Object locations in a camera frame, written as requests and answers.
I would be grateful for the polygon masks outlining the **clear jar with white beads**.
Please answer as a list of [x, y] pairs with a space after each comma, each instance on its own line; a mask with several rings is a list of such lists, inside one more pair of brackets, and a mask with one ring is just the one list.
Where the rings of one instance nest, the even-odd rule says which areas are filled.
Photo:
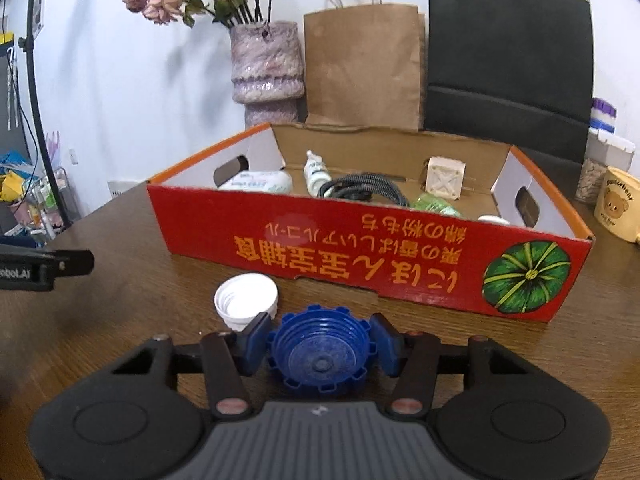
[[221, 191], [243, 191], [269, 194], [290, 194], [293, 179], [285, 171], [241, 171], [224, 182]]

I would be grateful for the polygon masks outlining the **purple white object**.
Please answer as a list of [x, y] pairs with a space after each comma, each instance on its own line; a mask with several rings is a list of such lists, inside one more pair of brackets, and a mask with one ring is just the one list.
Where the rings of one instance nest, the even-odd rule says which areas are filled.
[[609, 133], [615, 132], [617, 110], [607, 100], [593, 98], [590, 116], [590, 127]]

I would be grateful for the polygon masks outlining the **white spray bottle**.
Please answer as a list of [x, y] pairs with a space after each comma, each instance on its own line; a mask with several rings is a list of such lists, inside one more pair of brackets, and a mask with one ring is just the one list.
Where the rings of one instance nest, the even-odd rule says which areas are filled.
[[304, 167], [306, 188], [311, 196], [321, 196], [322, 186], [329, 183], [332, 178], [326, 169], [326, 164], [321, 156], [313, 151], [306, 151], [307, 160]]

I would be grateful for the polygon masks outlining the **red cardboard box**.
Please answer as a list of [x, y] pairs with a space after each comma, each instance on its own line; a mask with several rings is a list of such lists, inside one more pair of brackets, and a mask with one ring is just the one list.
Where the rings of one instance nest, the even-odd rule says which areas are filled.
[[[431, 157], [461, 160], [454, 208], [462, 217], [382, 197], [312, 197], [308, 150], [332, 177], [382, 174], [408, 200], [422, 194]], [[293, 191], [219, 189], [245, 170], [285, 171]], [[152, 177], [148, 192], [173, 254], [499, 318], [551, 320], [593, 244], [582, 217], [521, 150], [440, 132], [261, 125]], [[478, 221], [483, 214], [511, 225]]]

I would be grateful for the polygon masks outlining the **small white bottle cap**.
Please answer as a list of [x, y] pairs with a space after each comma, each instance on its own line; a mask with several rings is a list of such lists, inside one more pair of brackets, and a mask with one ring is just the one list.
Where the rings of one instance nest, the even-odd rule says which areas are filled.
[[213, 304], [224, 325], [240, 332], [258, 314], [277, 316], [278, 286], [265, 274], [243, 273], [224, 281], [214, 293]]

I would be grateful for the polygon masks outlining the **black paper bag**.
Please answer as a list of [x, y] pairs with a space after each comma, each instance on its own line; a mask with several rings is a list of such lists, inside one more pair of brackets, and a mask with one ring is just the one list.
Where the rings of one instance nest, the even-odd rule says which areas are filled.
[[428, 0], [427, 129], [581, 162], [593, 77], [586, 0]]

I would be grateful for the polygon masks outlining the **yellow bear mug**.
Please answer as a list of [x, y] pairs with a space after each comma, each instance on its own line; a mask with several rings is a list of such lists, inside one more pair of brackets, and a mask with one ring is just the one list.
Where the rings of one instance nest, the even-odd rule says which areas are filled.
[[594, 216], [621, 240], [639, 244], [640, 183], [628, 172], [608, 166], [602, 181]]

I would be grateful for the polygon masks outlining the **white power adapter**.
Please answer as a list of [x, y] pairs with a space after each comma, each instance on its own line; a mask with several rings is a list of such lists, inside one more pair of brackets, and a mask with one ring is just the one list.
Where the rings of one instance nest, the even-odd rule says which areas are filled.
[[461, 196], [466, 165], [461, 160], [431, 157], [426, 164], [425, 191], [445, 200]]

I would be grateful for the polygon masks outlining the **blue plastic lid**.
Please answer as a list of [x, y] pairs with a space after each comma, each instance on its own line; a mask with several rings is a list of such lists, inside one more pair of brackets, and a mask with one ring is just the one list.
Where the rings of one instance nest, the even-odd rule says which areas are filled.
[[344, 396], [362, 388], [378, 354], [371, 324], [345, 307], [312, 304], [287, 314], [267, 338], [271, 374], [296, 396]]

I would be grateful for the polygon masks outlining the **brown paper bag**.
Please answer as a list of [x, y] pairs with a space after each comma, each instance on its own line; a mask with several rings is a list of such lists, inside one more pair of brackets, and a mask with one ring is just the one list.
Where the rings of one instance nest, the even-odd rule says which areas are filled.
[[304, 16], [308, 124], [420, 130], [424, 14], [383, 0], [328, 1]]

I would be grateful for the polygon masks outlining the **green transparent bottle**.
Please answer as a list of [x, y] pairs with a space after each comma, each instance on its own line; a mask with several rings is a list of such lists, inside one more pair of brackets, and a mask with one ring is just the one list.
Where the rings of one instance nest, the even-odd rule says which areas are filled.
[[462, 217], [462, 214], [449, 202], [431, 193], [422, 193], [411, 203], [411, 208], [418, 211], [429, 212], [430, 214], [442, 214], [443, 216], [454, 218]]

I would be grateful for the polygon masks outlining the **clear food container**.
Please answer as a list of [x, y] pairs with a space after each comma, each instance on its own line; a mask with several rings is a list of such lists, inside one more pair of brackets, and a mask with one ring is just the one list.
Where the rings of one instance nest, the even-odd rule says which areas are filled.
[[603, 129], [590, 128], [575, 193], [576, 200], [594, 204], [608, 167], [627, 171], [635, 152], [634, 142]]

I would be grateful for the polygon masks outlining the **pink textured vase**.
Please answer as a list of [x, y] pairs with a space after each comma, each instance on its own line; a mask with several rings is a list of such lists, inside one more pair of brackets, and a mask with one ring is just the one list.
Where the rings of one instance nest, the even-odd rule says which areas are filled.
[[259, 22], [230, 30], [232, 99], [246, 128], [298, 121], [305, 95], [304, 61], [294, 22]]

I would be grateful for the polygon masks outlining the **large white lid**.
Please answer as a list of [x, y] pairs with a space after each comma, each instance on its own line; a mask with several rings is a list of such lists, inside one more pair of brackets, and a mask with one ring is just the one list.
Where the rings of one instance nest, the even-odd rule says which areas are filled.
[[479, 216], [477, 220], [483, 221], [483, 222], [495, 223], [495, 224], [498, 224], [499, 226], [511, 225], [511, 222], [509, 222], [508, 220], [503, 219], [499, 216], [494, 216], [493, 214], [483, 214], [482, 216]]

